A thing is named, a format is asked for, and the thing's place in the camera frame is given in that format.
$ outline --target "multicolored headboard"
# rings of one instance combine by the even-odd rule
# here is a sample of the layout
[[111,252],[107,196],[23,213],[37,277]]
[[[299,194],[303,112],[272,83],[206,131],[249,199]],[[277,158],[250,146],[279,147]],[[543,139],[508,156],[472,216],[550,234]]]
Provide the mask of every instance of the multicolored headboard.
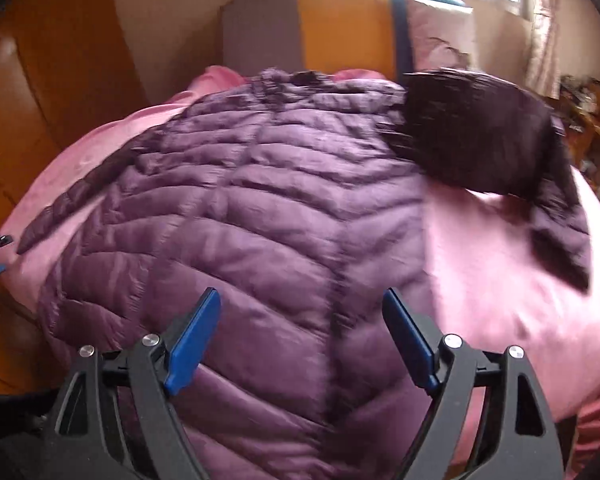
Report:
[[223,62],[245,76],[365,68],[397,80],[413,72],[406,13],[404,0],[234,0],[223,10]]

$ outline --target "blue gripper pad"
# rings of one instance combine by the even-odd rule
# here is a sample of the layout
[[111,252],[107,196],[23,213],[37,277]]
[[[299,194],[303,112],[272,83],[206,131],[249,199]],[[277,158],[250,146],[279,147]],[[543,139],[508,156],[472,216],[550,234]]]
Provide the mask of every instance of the blue gripper pad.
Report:
[[191,382],[219,317],[220,294],[214,288],[208,288],[198,301],[188,325],[168,353],[168,375],[164,387],[172,396]]
[[440,386],[436,377],[436,355],[420,333],[400,297],[389,289],[382,297],[382,317],[413,383],[429,395]]

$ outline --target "curtain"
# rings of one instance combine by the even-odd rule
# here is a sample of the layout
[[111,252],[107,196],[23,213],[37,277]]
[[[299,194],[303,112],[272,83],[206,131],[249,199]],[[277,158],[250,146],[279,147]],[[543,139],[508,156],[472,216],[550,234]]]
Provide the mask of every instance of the curtain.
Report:
[[531,46],[525,83],[534,92],[558,98],[558,23],[560,0],[533,0]]

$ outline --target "pillow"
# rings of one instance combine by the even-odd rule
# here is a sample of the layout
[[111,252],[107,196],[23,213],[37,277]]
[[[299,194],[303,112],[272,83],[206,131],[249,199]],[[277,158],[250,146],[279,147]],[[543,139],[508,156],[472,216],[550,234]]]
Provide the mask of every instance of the pillow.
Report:
[[405,0],[416,72],[477,68],[474,10],[431,0]]

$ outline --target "pink bed sheet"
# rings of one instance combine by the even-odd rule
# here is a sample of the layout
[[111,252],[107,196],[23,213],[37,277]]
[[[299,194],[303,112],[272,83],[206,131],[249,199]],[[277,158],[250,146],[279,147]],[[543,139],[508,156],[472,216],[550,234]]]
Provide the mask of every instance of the pink bed sheet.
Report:
[[[380,75],[348,71],[334,78],[366,76]],[[40,174],[1,232],[17,241],[44,206],[126,140],[163,123],[200,96],[243,81],[229,69],[210,67],[167,103],[93,130]],[[521,201],[434,181],[426,195],[427,270],[440,327],[475,348],[503,351],[513,343],[522,346],[556,420],[574,415],[600,393],[600,203],[578,172],[574,177],[591,232],[593,272],[587,294],[546,272],[534,258]],[[24,256],[16,256],[16,243],[0,250],[0,264],[8,266],[2,280],[17,301],[35,311],[48,270],[101,199],[96,197]],[[458,460],[470,452],[480,406],[481,398],[475,396]]]

